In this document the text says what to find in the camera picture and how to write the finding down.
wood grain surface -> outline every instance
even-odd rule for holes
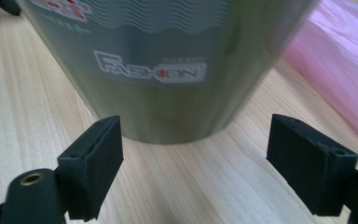
[[[174,146],[123,138],[125,160],[91,223],[346,223],[347,208],[314,217],[266,161],[273,113],[358,153],[351,125],[280,59],[220,133]],[[54,169],[94,121],[30,22],[0,9],[0,203],[14,177]]]

